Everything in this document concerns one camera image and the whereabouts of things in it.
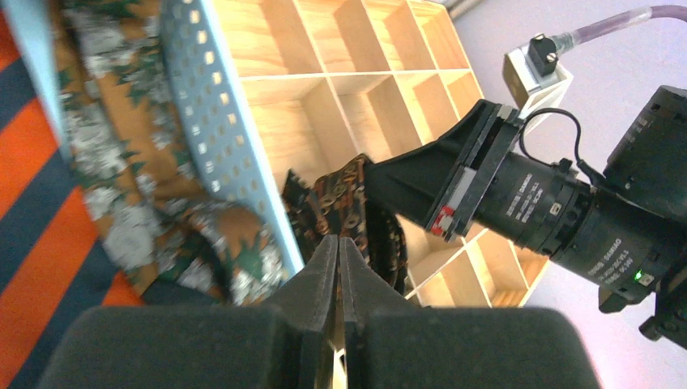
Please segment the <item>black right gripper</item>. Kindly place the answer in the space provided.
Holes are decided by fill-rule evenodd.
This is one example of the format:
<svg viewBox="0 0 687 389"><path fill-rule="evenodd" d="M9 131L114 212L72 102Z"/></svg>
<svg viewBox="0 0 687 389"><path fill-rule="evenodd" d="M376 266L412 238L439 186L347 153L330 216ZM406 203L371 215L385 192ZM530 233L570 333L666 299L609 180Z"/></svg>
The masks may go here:
<svg viewBox="0 0 687 389"><path fill-rule="evenodd" d="M655 296L649 340L686 344L686 92L661 86L603 171L545 163L528 119L480 100L439 139L365 166L367 199L445 240L478 223L599 288L615 313Z"/></svg>

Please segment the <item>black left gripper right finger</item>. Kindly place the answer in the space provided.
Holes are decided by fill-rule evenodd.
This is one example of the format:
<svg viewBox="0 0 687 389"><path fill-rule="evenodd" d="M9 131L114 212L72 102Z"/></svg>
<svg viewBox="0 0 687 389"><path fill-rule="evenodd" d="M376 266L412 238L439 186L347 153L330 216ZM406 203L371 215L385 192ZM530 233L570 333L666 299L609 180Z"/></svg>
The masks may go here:
<svg viewBox="0 0 687 389"><path fill-rule="evenodd" d="M422 308L339 242L351 388L597 388L578 333L543 308Z"/></svg>

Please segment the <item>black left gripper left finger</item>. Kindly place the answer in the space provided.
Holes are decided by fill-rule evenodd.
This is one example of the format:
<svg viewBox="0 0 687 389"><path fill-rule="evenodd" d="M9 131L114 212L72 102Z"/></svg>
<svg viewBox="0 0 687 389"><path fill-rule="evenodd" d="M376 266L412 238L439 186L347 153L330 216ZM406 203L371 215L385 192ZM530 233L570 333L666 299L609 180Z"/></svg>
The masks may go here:
<svg viewBox="0 0 687 389"><path fill-rule="evenodd" d="M339 240L254 306L96 307L70 327L41 388L328 388Z"/></svg>

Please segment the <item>black gold patterned tie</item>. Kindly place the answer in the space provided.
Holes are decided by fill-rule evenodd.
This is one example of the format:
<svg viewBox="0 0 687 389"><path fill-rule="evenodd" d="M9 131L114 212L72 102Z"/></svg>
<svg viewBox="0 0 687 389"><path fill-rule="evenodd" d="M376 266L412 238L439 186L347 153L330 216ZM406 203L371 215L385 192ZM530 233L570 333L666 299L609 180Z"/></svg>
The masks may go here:
<svg viewBox="0 0 687 389"><path fill-rule="evenodd" d="M404 295L408 275L405 234L395 214L367 198L365 167L371 164L367 155L360 154L312 185L290 169L281 199L305 262L326 235L349 237L365 263Z"/></svg>

